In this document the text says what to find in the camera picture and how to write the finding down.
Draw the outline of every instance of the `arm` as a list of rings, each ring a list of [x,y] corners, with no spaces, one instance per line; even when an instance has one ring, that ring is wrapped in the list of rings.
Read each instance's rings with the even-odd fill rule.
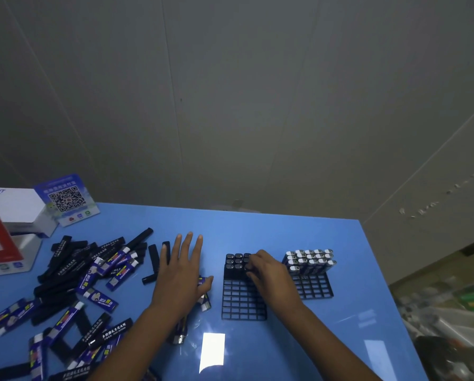
[[[166,263],[166,246],[163,245],[151,305],[91,375],[90,381],[141,380],[176,323],[210,290],[213,277],[208,277],[204,284],[198,286],[203,237],[198,236],[189,259],[192,238],[193,233],[188,233],[181,247],[182,235],[177,235],[169,265]]]
[[[279,320],[329,381],[380,381],[300,299],[286,266],[266,251],[250,256],[247,275]]]

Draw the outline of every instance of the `cardboard box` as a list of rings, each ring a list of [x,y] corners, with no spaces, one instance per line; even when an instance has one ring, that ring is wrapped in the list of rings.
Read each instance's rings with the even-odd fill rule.
[[[10,234],[52,235],[57,227],[46,205],[31,188],[0,188],[0,218]]]
[[[29,271],[41,242],[36,234],[10,236],[0,219],[0,275]]]

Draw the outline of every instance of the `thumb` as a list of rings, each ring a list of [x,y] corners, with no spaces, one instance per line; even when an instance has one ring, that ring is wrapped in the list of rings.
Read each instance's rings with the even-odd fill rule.
[[[199,287],[198,287],[198,297],[201,297],[205,293],[207,293],[211,288],[212,288],[212,281],[214,280],[214,276],[211,275],[208,277],[205,282],[203,282]]]
[[[253,281],[253,283],[255,284],[256,288],[258,289],[258,291],[260,292],[260,294],[263,296],[263,286],[262,286],[262,282],[260,281],[260,279],[256,276],[256,274],[254,274],[252,271],[248,271],[246,273],[246,275],[251,278],[251,280]]]

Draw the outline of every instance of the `table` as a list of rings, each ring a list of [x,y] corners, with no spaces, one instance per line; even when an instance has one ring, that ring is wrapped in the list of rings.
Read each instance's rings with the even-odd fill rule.
[[[180,346],[165,344],[153,367],[164,381],[189,380],[294,380],[321,379],[309,358],[268,310],[266,321],[221,320],[223,266],[227,253],[268,251],[281,260],[285,251],[331,248],[338,264],[329,271],[334,298],[305,301],[305,304],[357,356],[385,381],[427,380],[406,329],[401,322],[392,296],[357,220],[314,218],[226,211],[192,210],[120,204],[98,204],[101,214],[73,224],[58,227],[53,236],[43,240],[33,269],[28,273],[0,276],[0,310],[21,297],[32,297],[37,275],[42,274],[52,255],[52,243],[63,235],[73,240],[88,240],[99,245],[124,236],[131,240],[147,227],[154,233],[149,244],[169,240],[178,233],[203,234],[200,261],[201,275],[214,275],[210,291],[212,308],[201,312],[195,307],[189,316],[189,333]],[[144,286],[141,278],[152,274],[150,258],[132,278],[115,292],[106,290],[103,281],[96,284],[119,302],[113,312],[114,323],[132,317],[136,320],[149,304],[154,284]],[[86,302],[86,312],[94,322],[102,309]],[[0,337],[0,367],[28,361],[28,339],[53,325],[63,312],[33,327],[25,322]],[[204,333],[223,333],[224,355],[214,351],[205,335],[203,364],[200,357]],[[73,346],[80,333],[73,326],[65,340]],[[49,373],[63,370],[61,362],[49,352]]]

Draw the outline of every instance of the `forearm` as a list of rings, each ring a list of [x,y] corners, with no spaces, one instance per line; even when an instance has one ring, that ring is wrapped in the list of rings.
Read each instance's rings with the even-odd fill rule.
[[[141,380],[177,321],[150,306],[90,377],[90,381]]]
[[[327,381],[380,381],[355,354],[326,327],[308,307],[278,314]]]

